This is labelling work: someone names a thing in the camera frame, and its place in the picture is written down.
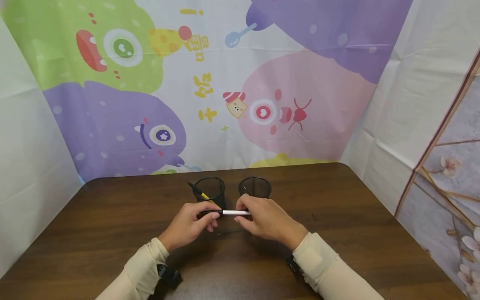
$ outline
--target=brown tabletop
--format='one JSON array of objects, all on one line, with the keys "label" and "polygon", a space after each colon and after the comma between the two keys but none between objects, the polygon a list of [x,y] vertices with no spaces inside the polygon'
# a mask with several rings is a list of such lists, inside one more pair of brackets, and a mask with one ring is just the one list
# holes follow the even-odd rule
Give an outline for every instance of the brown tabletop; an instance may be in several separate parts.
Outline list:
[{"label": "brown tabletop", "polygon": [[[206,176],[225,181],[229,207],[241,179],[267,178],[271,198],[318,232],[387,300],[465,299],[357,176],[338,163],[89,182],[0,280],[0,299],[94,299],[183,203],[195,202],[186,182]],[[160,284],[151,299],[320,299],[293,276],[286,248],[239,229],[224,216],[215,233],[178,249],[168,264],[184,281],[175,291]]]}]

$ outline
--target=yellow pen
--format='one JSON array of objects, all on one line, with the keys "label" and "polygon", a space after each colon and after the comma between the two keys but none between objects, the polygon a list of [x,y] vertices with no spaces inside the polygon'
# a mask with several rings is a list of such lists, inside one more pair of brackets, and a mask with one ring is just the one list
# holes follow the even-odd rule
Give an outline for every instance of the yellow pen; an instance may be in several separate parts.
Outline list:
[{"label": "yellow pen", "polygon": [[191,188],[192,188],[195,192],[197,192],[197,194],[199,194],[202,198],[204,198],[205,200],[208,200],[208,201],[211,202],[211,203],[215,203],[215,202],[213,202],[212,200],[209,200],[210,197],[208,197],[207,195],[205,195],[205,193],[202,192],[202,190],[200,190],[196,185],[194,185],[193,183],[191,183],[191,182],[189,182],[189,181],[187,181],[187,183],[188,183],[188,185],[190,185]]}]

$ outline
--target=long sleeve shirt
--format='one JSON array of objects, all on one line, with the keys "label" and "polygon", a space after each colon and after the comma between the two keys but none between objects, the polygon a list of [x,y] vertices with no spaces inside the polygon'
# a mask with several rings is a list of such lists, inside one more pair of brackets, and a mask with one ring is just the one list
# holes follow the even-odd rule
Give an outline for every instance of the long sleeve shirt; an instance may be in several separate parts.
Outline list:
[{"label": "long sleeve shirt", "polygon": [[[147,300],[160,280],[156,265],[168,251],[157,239],[141,247],[97,300]],[[308,233],[293,251],[307,282],[325,300],[382,300],[317,233]]]}]

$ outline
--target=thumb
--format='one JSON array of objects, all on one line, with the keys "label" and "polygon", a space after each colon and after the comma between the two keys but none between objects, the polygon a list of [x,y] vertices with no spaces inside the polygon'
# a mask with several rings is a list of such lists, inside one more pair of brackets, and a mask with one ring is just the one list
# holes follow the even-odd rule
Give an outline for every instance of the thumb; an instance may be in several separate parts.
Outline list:
[{"label": "thumb", "polygon": [[248,231],[249,233],[251,233],[253,235],[256,235],[257,226],[253,221],[249,221],[242,216],[237,216],[237,217],[235,217],[234,220],[235,220],[235,222],[239,223],[240,226],[243,227],[243,229],[245,229],[246,231]]},{"label": "thumb", "polygon": [[213,220],[218,219],[218,217],[220,217],[219,213],[208,213],[205,216],[203,216],[200,220],[195,221],[195,224],[196,226],[199,227],[199,230],[203,230]]}]

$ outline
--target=white fabric wall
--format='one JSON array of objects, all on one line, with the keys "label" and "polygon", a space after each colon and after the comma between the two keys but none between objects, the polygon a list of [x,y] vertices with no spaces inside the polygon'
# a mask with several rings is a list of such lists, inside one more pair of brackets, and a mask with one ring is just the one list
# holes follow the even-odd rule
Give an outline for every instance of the white fabric wall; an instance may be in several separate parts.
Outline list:
[{"label": "white fabric wall", "polygon": [[1,18],[0,40],[1,278],[81,183],[47,102]]},{"label": "white fabric wall", "polygon": [[393,214],[480,46],[480,2],[415,0],[342,162]]}]

